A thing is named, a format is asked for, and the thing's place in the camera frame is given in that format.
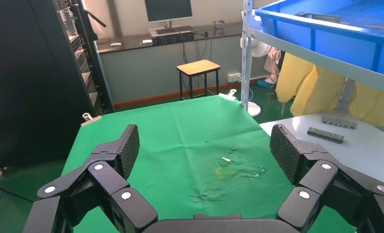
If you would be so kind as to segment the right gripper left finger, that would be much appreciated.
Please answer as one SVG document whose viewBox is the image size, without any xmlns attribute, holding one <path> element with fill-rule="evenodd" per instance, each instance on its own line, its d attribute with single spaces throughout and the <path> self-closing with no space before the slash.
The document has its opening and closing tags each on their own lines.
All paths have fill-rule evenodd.
<svg viewBox="0 0 384 233">
<path fill-rule="evenodd" d="M 139 147 L 135 124 L 117 140 L 97 145 L 80 167 L 38 190 L 23 231 L 71 233 L 95 208 L 121 233 L 141 233 L 157 222 L 157 211 L 128 182 Z"/>
</svg>

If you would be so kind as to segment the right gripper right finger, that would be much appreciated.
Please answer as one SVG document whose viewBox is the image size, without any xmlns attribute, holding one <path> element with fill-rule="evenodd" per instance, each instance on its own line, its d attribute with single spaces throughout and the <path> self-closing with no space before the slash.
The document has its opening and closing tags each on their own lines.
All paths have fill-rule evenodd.
<svg viewBox="0 0 384 233">
<path fill-rule="evenodd" d="M 324 206 L 336 210 L 359 233 L 384 233 L 384 183 L 339 162 L 321 145 L 273 126 L 270 149 L 294 185 L 277 218 L 307 232 Z"/>
</svg>

